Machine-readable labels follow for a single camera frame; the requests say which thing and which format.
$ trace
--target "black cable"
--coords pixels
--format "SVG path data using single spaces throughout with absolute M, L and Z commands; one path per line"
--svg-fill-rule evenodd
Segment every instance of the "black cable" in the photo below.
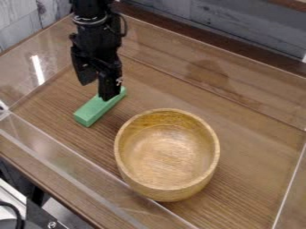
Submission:
M 0 201 L 0 206 L 12 208 L 12 210 L 15 211 L 16 217 L 18 217 L 16 229 L 23 229 L 23 218 L 22 218 L 18 208 L 12 204 L 5 203 L 3 201 Z

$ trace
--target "wooden wall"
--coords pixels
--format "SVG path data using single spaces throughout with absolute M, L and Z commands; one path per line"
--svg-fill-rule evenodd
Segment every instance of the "wooden wall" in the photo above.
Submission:
M 267 0 L 124 0 L 294 58 L 306 54 L 306 12 Z
M 70 11 L 70 0 L 0 0 L 0 52 Z

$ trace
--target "green foam block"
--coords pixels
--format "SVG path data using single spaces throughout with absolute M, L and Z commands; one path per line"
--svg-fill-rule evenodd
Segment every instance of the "green foam block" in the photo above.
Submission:
M 120 87 L 120 93 L 108 102 L 96 95 L 74 113 L 74 119 L 90 127 L 114 105 L 126 97 L 127 89 Z

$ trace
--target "wooden bowl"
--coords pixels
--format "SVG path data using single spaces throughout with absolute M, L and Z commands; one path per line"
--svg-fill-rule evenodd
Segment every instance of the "wooden bowl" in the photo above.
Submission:
M 126 183 L 156 201 L 179 201 L 207 185 L 221 157 L 217 134 L 189 112 L 156 109 L 119 130 L 115 157 Z

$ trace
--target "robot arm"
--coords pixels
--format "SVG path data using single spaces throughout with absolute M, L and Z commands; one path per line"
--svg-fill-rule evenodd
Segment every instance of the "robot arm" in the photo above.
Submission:
M 114 0 L 72 0 L 78 34 L 70 39 L 74 68 L 83 85 L 98 79 L 98 94 L 104 101 L 120 92 L 122 63 L 118 49 L 127 35 L 127 22 L 114 13 Z

